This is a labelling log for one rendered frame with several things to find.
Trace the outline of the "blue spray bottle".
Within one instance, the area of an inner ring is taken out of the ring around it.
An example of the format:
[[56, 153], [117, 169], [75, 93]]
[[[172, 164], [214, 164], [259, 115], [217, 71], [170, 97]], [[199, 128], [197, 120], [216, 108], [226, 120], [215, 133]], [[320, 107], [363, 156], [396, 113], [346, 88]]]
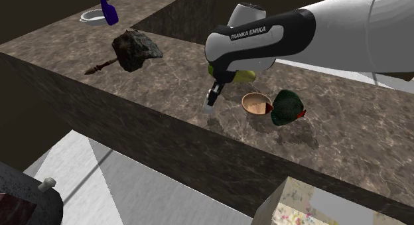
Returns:
[[109, 26], [112, 26], [114, 24], [117, 24], [119, 21], [119, 18], [117, 16], [117, 12], [115, 10], [115, 7], [110, 5], [107, 0], [100, 0], [100, 5], [102, 8], [103, 15], [105, 17], [105, 20]]

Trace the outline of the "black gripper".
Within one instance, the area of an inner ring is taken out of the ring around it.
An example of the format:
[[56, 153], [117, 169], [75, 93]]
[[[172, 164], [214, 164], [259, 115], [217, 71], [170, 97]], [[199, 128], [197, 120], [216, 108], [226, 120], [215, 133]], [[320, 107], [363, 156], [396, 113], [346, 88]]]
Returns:
[[207, 95], [207, 105], [213, 106], [218, 96], [221, 94], [224, 85], [234, 80], [236, 72], [213, 70], [212, 73], [215, 82]]

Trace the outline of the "small white block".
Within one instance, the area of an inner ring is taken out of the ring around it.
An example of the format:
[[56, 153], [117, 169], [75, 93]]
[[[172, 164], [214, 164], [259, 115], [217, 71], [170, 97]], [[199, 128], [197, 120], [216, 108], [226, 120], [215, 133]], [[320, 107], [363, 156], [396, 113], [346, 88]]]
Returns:
[[204, 99], [204, 103], [203, 103], [203, 106], [202, 106], [202, 111], [204, 113], [211, 114], [211, 113], [214, 113], [214, 108], [212, 106], [209, 106], [208, 105], [208, 102], [209, 102], [208, 96], [209, 95], [207, 94], [206, 97], [205, 97], [205, 99]]

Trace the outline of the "dark cabinet with white knob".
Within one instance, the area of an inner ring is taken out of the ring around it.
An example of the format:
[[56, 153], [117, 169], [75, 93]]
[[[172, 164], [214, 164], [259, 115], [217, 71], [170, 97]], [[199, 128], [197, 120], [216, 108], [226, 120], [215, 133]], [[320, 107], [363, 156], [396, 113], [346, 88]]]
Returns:
[[64, 203], [55, 184], [0, 162], [0, 225], [62, 225]]

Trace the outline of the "white bowl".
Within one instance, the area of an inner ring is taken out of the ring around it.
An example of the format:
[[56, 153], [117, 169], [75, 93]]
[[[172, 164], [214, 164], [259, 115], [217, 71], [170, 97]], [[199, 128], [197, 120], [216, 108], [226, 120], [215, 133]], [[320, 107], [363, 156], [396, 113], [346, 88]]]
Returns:
[[100, 26], [107, 24], [107, 21], [101, 9], [86, 11], [80, 16], [79, 21], [89, 26]]

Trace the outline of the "wooden bowl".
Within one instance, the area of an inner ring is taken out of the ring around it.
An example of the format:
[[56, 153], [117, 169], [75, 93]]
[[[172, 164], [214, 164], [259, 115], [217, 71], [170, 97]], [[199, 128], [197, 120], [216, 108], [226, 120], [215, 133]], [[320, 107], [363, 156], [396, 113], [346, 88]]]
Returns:
[[243, 109], [252, 115], [265, 115], [273, 110], [271, 100], [264, 94], [252, 92], [241, 99]]

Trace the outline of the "dark green round toy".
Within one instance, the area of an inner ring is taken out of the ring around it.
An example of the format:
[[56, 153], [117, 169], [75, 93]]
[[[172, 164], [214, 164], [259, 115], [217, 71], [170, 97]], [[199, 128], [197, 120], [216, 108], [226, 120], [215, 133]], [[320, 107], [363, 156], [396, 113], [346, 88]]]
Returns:
[[272, 103], [270, 112], [274, 125], [287, 125], [306, 114], [306, 109], [300, 97], [293, 91], [281, 90]]

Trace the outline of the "yellow green fruit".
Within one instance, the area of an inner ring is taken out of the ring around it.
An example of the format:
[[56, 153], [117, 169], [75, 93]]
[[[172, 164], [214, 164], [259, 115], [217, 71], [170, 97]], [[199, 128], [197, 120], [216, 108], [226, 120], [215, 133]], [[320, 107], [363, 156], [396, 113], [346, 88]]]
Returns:
[[[211, 65], [208, 65], [208, 73], [213, 77], [212, 73], [215, 70]], [[253, 82], [256, 79], [255, 72], [249, 70], [236, 70], [236, 76], [232, 82]]]

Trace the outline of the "flower patterned robot stand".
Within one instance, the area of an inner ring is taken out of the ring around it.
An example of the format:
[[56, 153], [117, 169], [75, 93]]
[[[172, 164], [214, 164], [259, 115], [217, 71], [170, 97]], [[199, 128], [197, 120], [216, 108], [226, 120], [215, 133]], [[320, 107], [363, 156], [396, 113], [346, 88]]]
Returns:
[[414, 225], [287, 177], [256, 210], [251, 225]]

